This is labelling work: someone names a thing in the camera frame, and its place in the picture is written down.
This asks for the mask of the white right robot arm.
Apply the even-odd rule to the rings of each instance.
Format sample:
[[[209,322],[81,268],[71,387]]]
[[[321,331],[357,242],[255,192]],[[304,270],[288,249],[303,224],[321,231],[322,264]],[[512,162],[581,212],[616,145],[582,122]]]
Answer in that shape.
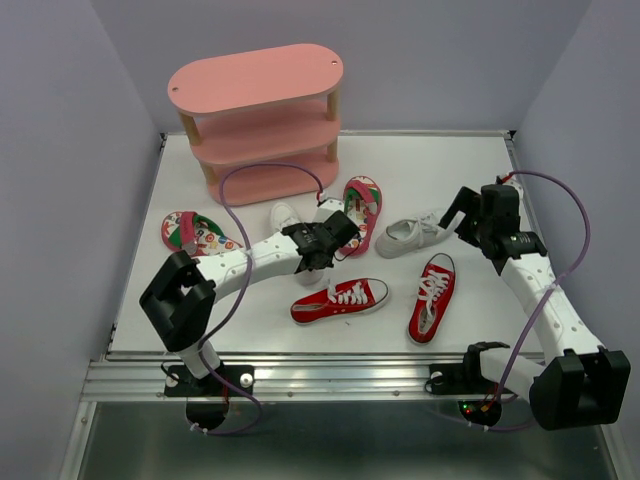
[[[440,367],[436,395],[473,395],[496,389],[483,406],[460,402],[463,418],[492,429],[500,420],[500,397],[510,392],[526,401],[545,430],[612,424],[617,421],[631,373],[620,350],[612,351],[588,329],[561,289],[540,237],[520,228],[521,198],[507,183],[485,185],[475,192],[459,190],[440,221],[463,216],[455,232],[490,260],[529,319],[523,332],[534,333],[544,361],[520,354],[523,344],[478,342],[468,346],[459,363]]]

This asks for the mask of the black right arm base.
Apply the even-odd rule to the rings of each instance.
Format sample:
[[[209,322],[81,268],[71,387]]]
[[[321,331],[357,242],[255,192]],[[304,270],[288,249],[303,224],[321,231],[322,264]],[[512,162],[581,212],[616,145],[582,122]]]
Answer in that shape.
[[[434,396],[456,397],[458,415],[467,426],[485,431],[512,431],[499,427],[502,403],[495,399],[498,384],[481,376],[468,375],[461,363],[431,364],[424,391]]]

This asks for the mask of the pink patterned sandal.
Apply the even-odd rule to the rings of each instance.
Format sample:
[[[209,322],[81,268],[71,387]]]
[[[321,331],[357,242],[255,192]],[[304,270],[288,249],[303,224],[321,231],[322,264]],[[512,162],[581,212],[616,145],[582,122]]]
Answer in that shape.
[[[170,251],[184,251],[190,257],[215,256],[242,248],[213,220],[195,211],[168,214],[161,224],[161,239]]]
[[[344,213],[358,227],[359,236],[342,247],[340,255],[360,256],[367,252],[382,211],[382,190],[367,176],[352,177],[343,191]]]

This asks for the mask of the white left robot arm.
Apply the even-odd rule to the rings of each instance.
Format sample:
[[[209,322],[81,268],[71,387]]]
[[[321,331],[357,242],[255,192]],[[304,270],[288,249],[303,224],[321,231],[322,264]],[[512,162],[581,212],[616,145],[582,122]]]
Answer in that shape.
[[[188,382],[199,393],[215,392],[222,382],[220,359],[205,338],[215,303],[249,285],[273,277],[323,270],[334,254],[360,230],[341,212],[322,222],[291,225],[254,244],[214,256],[171,254],[139,299],[165,349],[188,369]]]

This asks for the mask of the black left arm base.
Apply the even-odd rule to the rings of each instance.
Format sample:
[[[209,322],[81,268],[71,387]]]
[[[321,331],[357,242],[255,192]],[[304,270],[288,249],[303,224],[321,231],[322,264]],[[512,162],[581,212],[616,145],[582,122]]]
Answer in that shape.
[[[217,376],[195,378],[183,364],[162,363],[165,375],[163,395],[185,401],[185,419],[193,432],[205,436],[231,436],[252,428],[262,415],[260,402],[253,396],[254,368],[250,365],[222,364]],[[232,399],[249,400],[257,413],[242,420],[232,408]]]

